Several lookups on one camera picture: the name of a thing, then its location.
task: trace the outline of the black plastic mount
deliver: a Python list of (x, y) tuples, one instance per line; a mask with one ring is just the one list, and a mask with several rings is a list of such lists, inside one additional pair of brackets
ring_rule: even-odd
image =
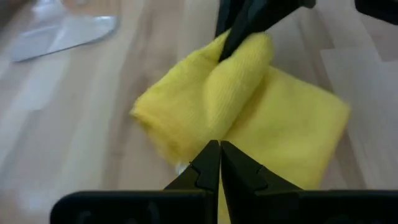
[(398, 25), (397, 0), (355, 0), (355, 6), (365, 15)]
[(316, 0), (221, 0), (216, 35), (231, 28), (219, 61), (232, 55), (252, 33), (265, 31), (296, 9)]
[(217, 223), (220, 161), (232, 224), (398, 223), (397, 191), (302, 190), (226, 141), (210, 141), (164, 190), (71, 194), (50, 223)]

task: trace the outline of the yellow towel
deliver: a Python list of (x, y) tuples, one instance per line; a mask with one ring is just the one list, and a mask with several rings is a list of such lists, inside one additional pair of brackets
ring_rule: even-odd
[(293, 184), (317, 188), (348, 106), (270, 66), (272, 44), (264, 33), (218, 63), (226, 35), (179, 62), (131, 114), (173, 165), (191, 161), (209, 140), (225, 139)]

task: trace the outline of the white object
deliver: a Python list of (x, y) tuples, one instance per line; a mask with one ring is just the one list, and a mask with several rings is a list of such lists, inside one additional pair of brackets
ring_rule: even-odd
[(60, 0), (38, 1), (32, 13), (32, 22), (14, 42), (15, 62), (100, 40), (118, 26), (118, 16), (72, 14)]

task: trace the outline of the wooden floor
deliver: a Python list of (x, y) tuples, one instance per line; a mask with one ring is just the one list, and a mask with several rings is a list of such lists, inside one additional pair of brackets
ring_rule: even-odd
[[(76, 190), (161, 189), (175, 177), (128, 111), (213, 39), (218, 0), (121, 5), (111, 38), (28, 62), (8, 57), (28, 7), (0, 35), (0, 223), (47, 223)], [(275, 25), (272, 63), (353, 108), (322, 188), (396, 189), (398, 27), (352, 5), (318, 0)]]

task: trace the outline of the towel fold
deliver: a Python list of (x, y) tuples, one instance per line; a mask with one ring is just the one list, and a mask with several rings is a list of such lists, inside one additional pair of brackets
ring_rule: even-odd
[(226, 36), (176, 64), (131, 114), (175, 166), (188, 164), (209, 140), (224, 139), (293, 184), (317, 188), (349, 107), (270, 66), (264, 33), (250, 35), (218, 63)]

